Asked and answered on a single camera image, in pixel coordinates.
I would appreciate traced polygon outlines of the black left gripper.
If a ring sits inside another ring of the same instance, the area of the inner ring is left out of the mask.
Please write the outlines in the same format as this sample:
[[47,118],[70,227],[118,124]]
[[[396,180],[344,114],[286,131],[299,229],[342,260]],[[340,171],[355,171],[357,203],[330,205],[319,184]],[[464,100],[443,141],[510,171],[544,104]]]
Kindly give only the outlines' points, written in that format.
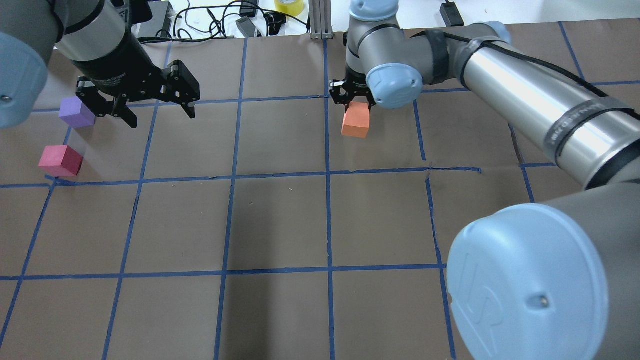
[[144,50],[113,50],[97,59],[76,61],[75,66],[89,81],[77,83],[76,96],[96,117],[116,117],[137,129],[138,117],[127,102],[145,100],[177,104],[190,119],[196,117],[201,85],[181,60],[161,70]]

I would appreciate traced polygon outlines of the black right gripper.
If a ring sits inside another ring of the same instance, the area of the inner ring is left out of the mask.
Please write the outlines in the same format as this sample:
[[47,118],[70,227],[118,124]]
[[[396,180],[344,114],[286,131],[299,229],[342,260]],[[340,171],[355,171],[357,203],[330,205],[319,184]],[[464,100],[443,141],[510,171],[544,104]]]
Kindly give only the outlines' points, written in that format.
[[365,98],[368,107],[376,105],[373,93],[366,83],[366,76],[354,70],[346,70],[342,80],[330,80],[329,95],[334,104],[345,107],[349,107],[355,98]]

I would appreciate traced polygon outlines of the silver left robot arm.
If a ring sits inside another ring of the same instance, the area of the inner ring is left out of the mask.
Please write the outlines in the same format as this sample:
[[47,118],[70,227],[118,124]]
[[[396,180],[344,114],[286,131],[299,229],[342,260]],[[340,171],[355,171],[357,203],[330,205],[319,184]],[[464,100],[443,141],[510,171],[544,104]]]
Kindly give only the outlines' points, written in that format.
[[82,73],[75,94],[94,116],[117,117],[135,129],[127,104],[159,100],[195,118],[198,80],[181,60],[157,67],[131,30],[151,18],[146,0],[3,0],[1,127],[30,116],[55,49]]

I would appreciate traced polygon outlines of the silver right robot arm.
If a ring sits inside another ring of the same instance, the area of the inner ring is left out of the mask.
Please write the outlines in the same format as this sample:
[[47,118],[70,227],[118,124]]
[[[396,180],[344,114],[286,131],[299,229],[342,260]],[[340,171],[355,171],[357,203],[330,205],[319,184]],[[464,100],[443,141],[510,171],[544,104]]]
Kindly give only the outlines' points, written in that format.
[[297,331],[293,360],[471,360],[454,319],[446,262],[472,221],[578,191],[558,167],[454,81],[395,111],[367,139],[329,114],[327,315]]

